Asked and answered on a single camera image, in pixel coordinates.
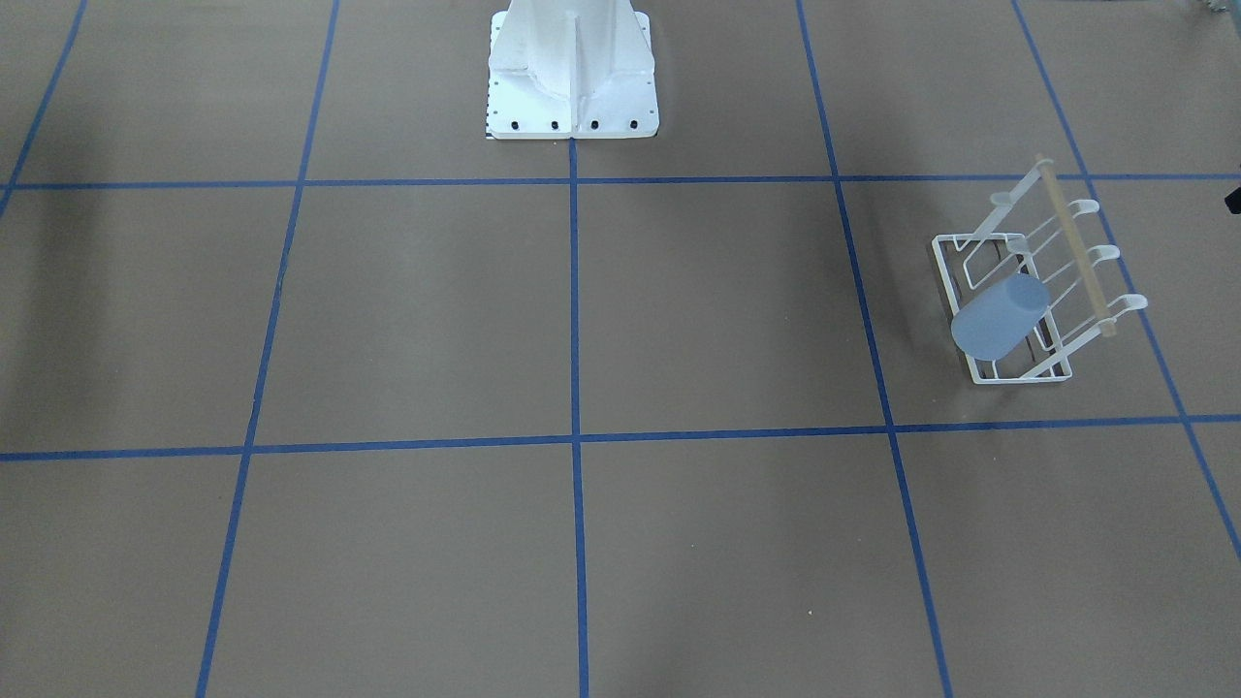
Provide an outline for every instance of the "white wire rack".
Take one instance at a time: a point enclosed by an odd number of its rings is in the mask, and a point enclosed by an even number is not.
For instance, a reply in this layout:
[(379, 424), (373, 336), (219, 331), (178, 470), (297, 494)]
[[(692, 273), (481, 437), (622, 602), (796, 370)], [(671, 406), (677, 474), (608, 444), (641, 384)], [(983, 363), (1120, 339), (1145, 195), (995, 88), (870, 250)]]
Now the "white wire rack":
[[(1138, 293), (1106, 299), (1097, 268), (1118, 260), (1121, 251), (1113, 245), (1085, 246), (1076, 220), (1098, 212), (1098, 201), (1078, 199), (1066, 204), (1051, 165), (1040, 156), (1010, 191), (993, 194), (992, 212), (974, 232), (938, 235), (932, 241), (952, 317), (989, 286), (1014, 273), (1042, 281), (1051, 296), (1042, 319), (1009, 355), (994, 361), (964, 355), (979, 385), (1069, 380), (1073, 375), (1070, 355), (1100, 335), (1114, 335), (1121, 315), (1147, 307), (1147, 298)], [(1029, 232), (997, 232), (1040, 179), (1054, 214)]]

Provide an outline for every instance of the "wooden handle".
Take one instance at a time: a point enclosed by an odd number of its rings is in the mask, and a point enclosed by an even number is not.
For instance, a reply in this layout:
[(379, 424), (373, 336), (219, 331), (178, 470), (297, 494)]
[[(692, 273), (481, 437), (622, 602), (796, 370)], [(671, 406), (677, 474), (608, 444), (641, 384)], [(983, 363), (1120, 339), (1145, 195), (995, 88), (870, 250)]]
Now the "wooden handle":
[[(1069, 204), (1065, 202), (1065, 193), (1060, 189), (1060, 180), (1056, 179), (1056, 171), (1051, 169), (1051, 160), (1044, 160), (1042, 155), (1039, 155), (1037, 159), (1040, 160), (1039, 171), (1042, 173), (1042, 181), (1047, 185), (1047, 196), (1051, 199), (1051, 205), (1056, 209), (1056, 217), (1060, 219), (1060, 227), (1065, 231), (1069, 247), (1073, 251), (1073, 261), (1077, 262), (1077, 273), (1081, 274), (1082, 283), (1086, 284), (1086, 296), (1090, 297), (1095, 319), (1100, 322), (1108, 320), (1112, 315), (1107, 309), (1103, 287), (1098, 283), (1095, 267), (1090, 265), (1090, 253), (1086, 251), (1086, 243), (1082, 242), (1082, 235), (1077, 230), (1077, 221), (1069, 212)], [(1114, 322), (1103, 322), (1098, 329), (1103, 337), (1116, 337)]]

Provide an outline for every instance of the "grid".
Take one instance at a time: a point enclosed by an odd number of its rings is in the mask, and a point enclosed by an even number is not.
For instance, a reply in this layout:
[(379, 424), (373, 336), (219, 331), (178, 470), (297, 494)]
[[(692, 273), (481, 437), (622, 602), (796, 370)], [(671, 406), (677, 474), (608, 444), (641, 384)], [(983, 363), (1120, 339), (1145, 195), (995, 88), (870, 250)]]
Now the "grid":
[[(1077, 145), (1069, 118), (1057, 97), (1055, 86), (1044, 65), (1035, 36), (1030, 30), (1020, 0), (1010, 0), (1013, 12), (1021, 26), (1021, 31), (1029, 45), (1030, 58), (1037, 67), (1039, 75), (1046, 87), (1065, 137), (1072, 150), (1073, 159), (1080, 174), (1061, 175), (1066, 180), (1082, 181), (1092, 199), (1100, 199), (1096, 190), (1096, 181), (1116, 180), (1148, 180), (1148, 181), (1176, 181), (1176, 180), (1234, 180), (1231, 173), (1092, 173)], [(850, 175), (840, 171), (836, 161), (833, 143), (833, 132), (829, 120), (831, 109), (830, 99), (824, 97), (823, 88), (814, 60), (814, 47), (810, 31), (807, 25), (805, 7), (803, 0), (795, 0), (795, 10), (800, 25), (802, 40), (804, 45), (807, 66), (810, 73), (808, 89), (813, 91), (818, 108), (818, 117), (823, 130), (823, 145), (830, 168), (829, 174), (823, 175), (755, 175), (755, 176), (648, 176), (648, 178), (603, 178), (581, 176), (578, 174), (578, 148), (577, 143), (568, 143), (568, 175), (565, 178), (489, 178), (489, 179), (311, 179), (308, 176), (310, 155), (315, 140), (315, 128), (319, 118), (319, 107), (326, 83), (333, 52), (333, 40), (336, 31), (340, 14), (340, 0), (330, 4), (330, 19), (328, 31), (323, 43), (321, 60), (319, 65), (318, 82), (314, 91), (314, 99), (310, 106), (309, 118), (305, 128), (304, 145), (297, 179), (293, 180), (221, 180), (221, 181), (87, 181), (87, 183), (27, 183), (22, 181), (22, 169), (30, 154), (31, 147), (38, 134), (40, 125), (52, 101), (52, 96), (60, 82), (66, 62), (72, 52), (83, 16), (88, 11), (88, 0), (81, 0), (73, 16), (72, 26), (65, 40), (60, 60), (56, 63), (51, 79), (40, 102), (34, 122), (26, 134), (20, 155), (12, 173), (5, 184), (2, 199), (0, 199), (0, 216), (4, 215), (12, 195), (17, 191), (55, 191), (55, 190), (129, 190), (129, 189), (287, 189), (293, 193), (293, 204), (288, 216), (288, 225), (284, 233), (279, 266), (276, 270), (274, 292), (271, 299), (271, 310), (267, 320), (266, 335), (263, 340), (262, 356), (258, 374), (254, 380), (253, 409), (249, 416), (244, 438), (241, 443), (208, 445), (200, 447), (171, 447), (171, 448), (120, 448), (120, 450), (82, 450), (82, 451), (43, 451), (43, 452), (4, 452), (0, 453), (0, 462), (38, 462), (38, 461), (73, 461), (73, 460), (110, 460), (110, 458), (156, 458), (156, 457), (189, 457), (189, 456), (233, 456), (240, 457), (236, 488), (231, 507), (231, 515), (225, 538), (225, 548), (220, 561), (218, 579), (215, 596), (211, 605), (210, 622), (204, 643), (202, 663), (196, 687), (196, 694), (207, 694), (208, 679), (211, 676), (212, 657), (215, 652), (216, 637), (220, 627), (221, 612), (227, 591), (230, 565), (233, 546), (237, 539), (240, 519), (243, 514), (243, 501), (251, 458), (256, 455), (272, 453), (316, 453), (316, 452), (347, 452), (347, 451), (398, 451), (398, 450), (427, 450), (427, 448), (473, 448), (473, 447), (506, 447), (506, 446), (531, 446), (531, 445), (567, 445), (572, 448), (572, 484), (575, 508), (575, 540), (577, 560), (577, 617), (578, 617), (578, 679), (580, 692), (583, 698), (589, 694), (589, 667), (588, 667), (588, 622), (587, 622), (587, 580), (586, 580), (586, 555), (588, 551), (585, 527), (585, 503), (582, 482), (582, 445), (607, 443), (607, 442), (633, 442), (633, 441), (691, 441), (691, 440), (733, 440), (733, 438), (778, 438), (778, 437), (807, 437), (807, 436), (849, 436), (849, 435), (884, 435), (887, 437), (895, 477), (900, 488), (901, 503), (903, 505), (906, 525), (908, 530), (910, 545), (918, 582), (922, 591), (922, 601), (926, 611), (926, 620), (931, 641), (934, 647), (936, 662), (938, 666), (942, 692), (946, 697), (953, 694), (951, 672), (944, 656), (943, 645), (939, 636), (939, 626), (936, 617), (934, 597), (932, 592), (932, 580), (927, 573), (923, 559), (922, 544), (918, 534), (917, 518), (915, 515), (913, 499), (906, 479), (905, 467), (901, 456), (901, 447), (897, 440), (902, 433), (927, 433), (927, 432), (957, 432), (957, 431), (1000, 431), (1000, 430), (1064, 430), (1064, 428), (1090, 428), (1104, 426), (1138, 426), (1138, 425), (1180, 425), (1184, 430), (1185, 441), (1193, 451), (1194, 457), (1201, 468), (1203, 481), (1207, 487), (1211, 498), (1219, 510), (1221, 524), (1231, 540), (1234, 553), (1241, 560), (1241, 538), (1225, 504), (1220, 488), (1215, 481), (1207, 458), (1199, 443), (1195, 433), (1195, 425), (1241, 422), (1241, 414), (1190, 414), (1178, 391), (1172, 371), (1164, 359), (1155, 329), (1145, 310), (1139, 313), (1143, 332), (1154, 354), (1155, 361), (1162, 373), (1167, 390), (1175, 406), (1175, 414), (1149, 415), (1137, 417), (1100, 417), (1100, 419), (1065, 419), (1065, 420), (1021, 420), (1021, 421), (984, 421), (984, 422), (937, 422), (937, 424), (901, 424), (894, 419), (889, 401), (887, 386), (884, 378), (884, 366), (880, 359), (879, 343), (871, 320), (871, 312), (867, 304), (866, 287), (859, 263), (859, 255), (854, 243), (850, 216), (846, 204), (844, 184), (846, 183), (874, 183), (874, 181), (1010, 181), (1020, 178), (1020, 174), (906, 174), (906, 175)], [(635, 431), (635, 432), (603, 432), (592, 433), (583, 431), (581, 420), (581, 390), (580, 390), (580, 272), (578, 272), (578, 193), (582, 186), (592, 185), (678, 185), (678, 184), (764, 184), (764, 183), (827, 183), (831, 184), (838, 200), (840, 222), (844, 231), (845, 243), (849, 252), (849, 261), (853, 272), (853, 281), (856, 291), (859, 312), (865, 328), (870, 361), (874, 370), (874, 380), (879, 401), (884, 416), (882, 424), (853, 426), (853, 427), (812, 427), (812, 428), (740, 428), (740, 430), (704, 430), (704, 431)], [(267, 383), (268, 366), (272, 358), (272, 349), (277, 338), (279, 323), (283, 279), (288, 270), (289, 253), (294, 245), (298, 229), (298, 215), (302, 206), (302, 197), (308, 188), (357, 188), (357, 186), (509, 186), (509, 185), (539, 185), (567, 188), (570, 206), (570, 250), (571, 250), (571, 431), (568, 433), (527, 435), (510, 437), (478, 437), (478, 438), (424, 438), (406, 441), (361, 441), (361, 442), (313, 442), (313, 443), (256, 443), (256, 432), (259, 424), (264, 389)], [(1116, 245), (1112, 226), (1106, 211), (1101, 212), (1101, 225), (1107, 235), (1108, 242)], [(1136, 292), (1137, 284), (1126, 266), (1119, 261), (1121, 273), (1128, 291)]]

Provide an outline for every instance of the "blue cylinder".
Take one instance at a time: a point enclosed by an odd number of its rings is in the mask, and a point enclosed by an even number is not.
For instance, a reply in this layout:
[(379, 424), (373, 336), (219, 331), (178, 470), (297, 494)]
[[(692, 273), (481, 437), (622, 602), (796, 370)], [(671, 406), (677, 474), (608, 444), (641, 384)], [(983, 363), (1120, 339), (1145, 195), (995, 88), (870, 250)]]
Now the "blue cylinder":
[(952, 319), (952, 339), (975, 359), (1003, 359), (1039, 324), (1050, 303), (1041, 281), (1013, 274), (965, 303)]

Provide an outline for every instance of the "gray floor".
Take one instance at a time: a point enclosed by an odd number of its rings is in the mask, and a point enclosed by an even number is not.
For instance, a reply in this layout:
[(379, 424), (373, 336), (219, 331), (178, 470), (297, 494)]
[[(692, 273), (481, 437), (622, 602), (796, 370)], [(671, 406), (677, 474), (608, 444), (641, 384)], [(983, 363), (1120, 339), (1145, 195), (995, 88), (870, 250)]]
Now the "gray floor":
[[(660, 134), (513, 144), (500, 9), (0, 4), (0, 694), (1241, 694), (1226, 15), (640, 0)], [(975, 386), (1040, 152), (1150, 309)]]

